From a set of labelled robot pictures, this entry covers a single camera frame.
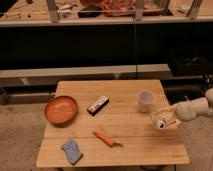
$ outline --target mug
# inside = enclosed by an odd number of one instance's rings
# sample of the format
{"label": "mug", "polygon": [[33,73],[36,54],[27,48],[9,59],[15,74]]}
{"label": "mug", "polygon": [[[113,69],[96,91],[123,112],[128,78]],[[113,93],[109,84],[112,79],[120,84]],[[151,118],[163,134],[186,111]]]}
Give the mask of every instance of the mug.
{"label": "mug", "polygon": [[149,90],[142,90],[138,94],[138,107],[140,112],[151,112],[155,104],[155,95]]}

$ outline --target bowl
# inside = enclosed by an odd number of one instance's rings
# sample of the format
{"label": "bowl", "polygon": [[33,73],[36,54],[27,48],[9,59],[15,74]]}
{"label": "bowl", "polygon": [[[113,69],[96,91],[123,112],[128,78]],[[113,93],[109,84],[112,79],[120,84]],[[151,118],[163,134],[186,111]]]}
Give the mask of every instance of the bowl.
{"label": "bowl", "polygon": [[78,112],[78,105],[71,96],[58,96],[51,99],[45,107],[46,119],[54,125],[62,125],[72,120]]}

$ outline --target floor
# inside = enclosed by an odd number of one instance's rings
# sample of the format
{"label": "floor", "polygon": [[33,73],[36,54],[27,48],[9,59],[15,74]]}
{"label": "floor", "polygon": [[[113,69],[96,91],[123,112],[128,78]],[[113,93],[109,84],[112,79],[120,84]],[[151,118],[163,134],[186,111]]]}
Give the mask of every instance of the floor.
{"label": "floor", "polygon": [[[0,171],[55,171],[35,166],[45,128],[45,103],[0,106]],[[178,171],[213,171],[213,118],[200,117],[178,127],[191,163]],[[78,171],[143,171],[139,167],[81,168]],[[174,167],[163,170],[174,170]]]}

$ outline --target tabletop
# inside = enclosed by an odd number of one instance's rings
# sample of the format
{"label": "tabletop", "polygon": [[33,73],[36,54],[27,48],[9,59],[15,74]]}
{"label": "tabletop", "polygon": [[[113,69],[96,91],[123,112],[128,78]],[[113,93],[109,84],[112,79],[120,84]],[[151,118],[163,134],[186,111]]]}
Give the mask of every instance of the tabletop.
{"label": "tabletop", "polygon": [[[137,95],[141,90],[156,95],[153,110],[169,105],[159,80],[59,82],[56,96],[72,96],[79,111],[64,128],[47,123],[37,167],[72,167],[61,150],[70,139],[83,153],[75,167],[189,163],[177,126],[156,130],[148,113],[139,112]],[[109,98],[109,103],[93,117],[87,107],[102,95]],[[108,147],[92,134],[94,130],[105,132],[124,147]]]}

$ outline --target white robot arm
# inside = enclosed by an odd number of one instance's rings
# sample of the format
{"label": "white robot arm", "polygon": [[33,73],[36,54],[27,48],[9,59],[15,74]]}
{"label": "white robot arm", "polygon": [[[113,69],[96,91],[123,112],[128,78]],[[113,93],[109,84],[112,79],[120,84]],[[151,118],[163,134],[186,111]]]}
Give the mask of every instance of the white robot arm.
{"label": "white robot arm", "polygon": [[[165,112],[171,114],[169,119],[163,117]],[[178,102],[170,107],[152,112],[150,116],[154,127],[157,129],[164,129],[174,124],[176,120],[188,122],[199,116],[213,117],[213,88],[206,91],[205,97]]]}

